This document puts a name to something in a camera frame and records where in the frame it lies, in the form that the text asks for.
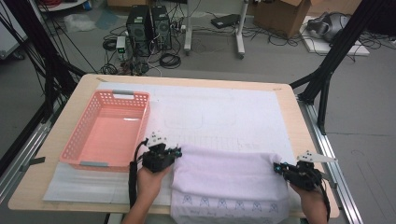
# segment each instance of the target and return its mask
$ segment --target human arm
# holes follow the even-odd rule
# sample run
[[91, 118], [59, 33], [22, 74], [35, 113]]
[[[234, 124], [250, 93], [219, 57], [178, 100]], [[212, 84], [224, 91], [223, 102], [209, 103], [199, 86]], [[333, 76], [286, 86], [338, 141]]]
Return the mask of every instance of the human arm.
[[292, 184], [290, 186], [300, 195], [301, 207], [309, 224], [327, 224], [327, 209], [323, 195], [316, 190], [307, 191]]
[[142, 167], [137, 172], [137, 198], [134, 206], [125, 216], [122, 224], [143, 224], [146, 215], [160, 192], [163, 177], [170, 171], [167, 167], [161, 172], [152, 173], [148, 168]]

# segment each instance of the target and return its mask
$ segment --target gray floor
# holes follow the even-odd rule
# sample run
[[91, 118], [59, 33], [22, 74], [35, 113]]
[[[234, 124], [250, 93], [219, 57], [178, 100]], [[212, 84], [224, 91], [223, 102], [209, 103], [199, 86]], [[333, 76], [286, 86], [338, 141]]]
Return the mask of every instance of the gray floor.
[[[88, 14], [92, 20], [100, 21], [107, 12], [96, 9]], [[102, 29], [70, 34], [95, 69], [104, 63], [103, 36], [125, 23], [125, 17], [113, 19], [101, 23]], [[209, 19], [200, 18], [199, 22], [208, 24]], [[71, 62], [91, 71], [66, 38], [61, 37]], [[181, 51], [181, 66], [175, 70], [160, 67], [161, 76], [291, 83], [313, 72], [323, 60], [308, 53], [302, 43], [297, 47], [279, 47], [268, 43], [268, 35], [244, 41], [246, 56], [240, 60], [233, 36], [196, 33], [190, 56]], [[396, 154], [392, 151], [396, 145], [393, 130], [396, 121], [392, 118], [396, 112], [392, 101], [396, 96], [393, 88], [396, 51], [385, 47], [369, 50], [369, 57], [357, 57], [356, 62], [345, 58], [337, 68], [330, 89], [326, 130], [363, 222], [395, 223], [396, 182], [390, 173]], [[150, 77], [159, 75], [155, 69], [147, 73]], [[0, 156], [3, 156], [44, 99], [28, 60], [0, 61], [0, 86]], [[0, 218], [1, 223], [103, 223], [105, 214], [10, 211], [5, 199], [0, 205]], [[161, 219], [152, 222], [161, 223]], [[339, 217], [331, 223], [346, 222]]]

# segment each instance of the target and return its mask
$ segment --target white towel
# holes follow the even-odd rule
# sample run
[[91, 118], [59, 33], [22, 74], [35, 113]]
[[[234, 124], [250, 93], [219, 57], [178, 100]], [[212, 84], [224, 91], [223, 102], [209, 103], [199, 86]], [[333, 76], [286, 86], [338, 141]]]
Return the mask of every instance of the white towel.
[[172, 184], [178, 223], [278, 223], [289, 216], [289, 192], [273, 170], [275, 153], [181, 146]]

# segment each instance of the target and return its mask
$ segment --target equipment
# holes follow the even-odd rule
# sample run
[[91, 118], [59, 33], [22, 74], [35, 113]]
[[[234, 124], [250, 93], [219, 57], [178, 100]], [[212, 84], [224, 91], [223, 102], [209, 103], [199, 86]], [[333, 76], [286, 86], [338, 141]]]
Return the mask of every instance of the equipment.
[[125, 36], [117, 37], [116, 50], [119, 55], [120, 61], [125, 62], [129, 59], [129, 50], [126, 46], [126, 37]]
[[[142, 165], [148, 168], [152, 173], [160, 172], [166, 167], [172, 165], [176, 158], [182, 156], [181, 148], [166, 149], [166, 138], [156, 133], [152, 133], [150, 139], [146, 138], [141, 142], [134, 152], [134, 160], [130, 163], [129, 170], [129, 202], [130, 206], [134, 206], [136, 202], [136, 180], [137, 180], [137, 164], [143, 160]], [[140, 147], [147, 146], [148, 151], [144, 152], [139, 158], [137, 154]]]
[[329, 158], [319, 154], [307, 151], [304, 155], [297, 157], [297, 165], [290, 165], [286, 162], [274, 162], [274, 171], [282, 175], [285, 180], [289, 181], [292, 185], [305, 189], [308, 191], [320, 189], [323, 194], [323, 201], [327, 209], [327, 220], [330, 217], [330, 202], [327, 197], [326, 189], [322, 186], [322, 177], [325, 175], [318, 169], [315, 169], [313, 162], [328, 162], [337, 161], [336, 158]]
[[154, 26], [154, 36], [157, 42], [157, 49], [171, 49], [172, 39], [170, 30], [170, 20], [165, 6], [151, 8], [152, 22]]
[[309, 20], [306, 30], [315, 31], [324, 40], [332, 43], [346, 27], [349, 18], [339, 12], [324, 12], [320, 17]]
[[228, 16], [215, 18], [210, 22], [218, 29], [222, 29], [228, 26], [236, 25], [239, 22], [239, 20], [240, 20], [240, 16], [238, 14], [231, 14]]
[[129, 38], [136, 56], [149, 56], [149, 42], [153, 39], [149, 7], [135, 5], [131, 7], [126, 21]]

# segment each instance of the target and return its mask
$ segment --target computer tower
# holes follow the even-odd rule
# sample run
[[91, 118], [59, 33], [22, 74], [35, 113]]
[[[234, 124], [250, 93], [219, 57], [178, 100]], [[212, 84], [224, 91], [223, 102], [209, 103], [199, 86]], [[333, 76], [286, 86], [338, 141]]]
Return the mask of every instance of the computer tower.
[[171, 22], [168, 17], [165, 6], [156, 6], [151, 8], [152, 23], [154, 27], [154, 38], [157, 43], [157, 49], [171, 49]]
[[149, 56], [149, 44], [154, 38], [152, 33], [149, 6], [134, 5], [126, 21], [131, 45], [136, 56]]

